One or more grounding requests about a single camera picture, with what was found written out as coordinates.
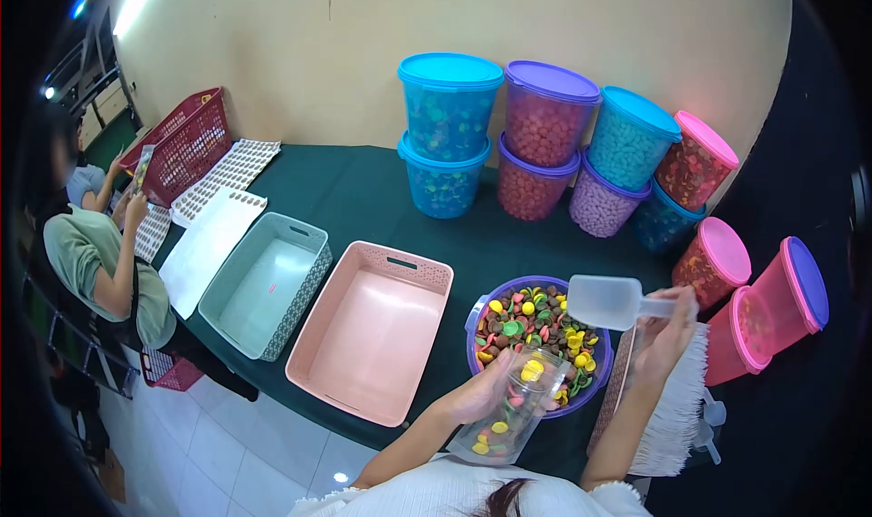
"cream wall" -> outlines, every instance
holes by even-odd
[[[148,0],[115,42],[149,125],[223,85],[234,136],[394,147],[406,125],[399,61],[449,50],[627,87],[702,118],[744,160],[778,87],[790,19],[791,0]]]

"red basket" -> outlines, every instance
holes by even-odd
[[[188,360],[154,348],[142,347],[139,364],[147,386],[171,391],[187,392],[203,376],[203,372]]]
[[[154,144],[142,183],[149,201],[169,208],[230,150],[222,92],[217,87],[186,98],[121,160],[121,168],[132,174],[142,146]]]

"table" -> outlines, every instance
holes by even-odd
[[[569,192],[547,219],[525,222],[512,218],[497,203],[496,177],[495,169],[483,171],[470,213],[456,219],[432,219],[412,205],[406,163],[395,150],[283,145],[281,153],[248,188],[252,194],[268,198],[267,211],[327,231],[334,266],[345,248],[360,239],[442,261],[454,269],[451,295],[409,410],[409,422],[432,401],[470,378],[464,322],[479,296],[499,284],[527,274],[569,280],[575,273],[596,273],[636,277],[645,292],[670,285],[670,263],[645,250],[629,228],[611,239],[583,233],[569,217]],[[167,259],[183,231],[174,224],[170,227],[154,258],[156,268]],[[310,308],[274,363],[243,356],[199,312],[185,325],[231,370],[264,394],[333,432],[373,449],[384,449],[404,431],[402,427],[386,428],[339,411],[285,377],[284,365]],[[617,347],[617,336],[613,335],[611,343]],[[401,338],[397,347],[402,351]],[[604,392],[573,414],[543,420],[518,465],[577,481],[587,462],[584,452]]]

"pink lid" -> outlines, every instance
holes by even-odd
[[[706,125],[703,120],[690,112],[679,110],[675,114],[675,121],[679,122],[682,132],[690,135],[691,138],[702,144],[703,148],[708,150],[715,158],[718,158],[731,171],[738,169],[738,158],[733,148],[711,127]]]
[[[699,242],[720,277],[736,287],[751,278],[751,258],[742,239],[719,218],[709,216],[699,223]]]
[[[738,356],[749,373],[758,375],[772,361],[772,355],[762,350],[760,340],[771,335],[773,327],[772,321],[766,315],[766,308],[761,304],[748,302],[747,297],[753,295],[747,293],[750,288],[737,288],[727,307],[730,308],[730,328]]]

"hair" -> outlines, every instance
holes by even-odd
[[[79,155],[76,120],[63,106],[44,103],[35,110],[25,133],[25,205],[34,218],[36,229],[56,214],[71,213],[66,206],[66,193],[56,181],[51,162],[52,145],[56,139],[65,142],[70,160]]]

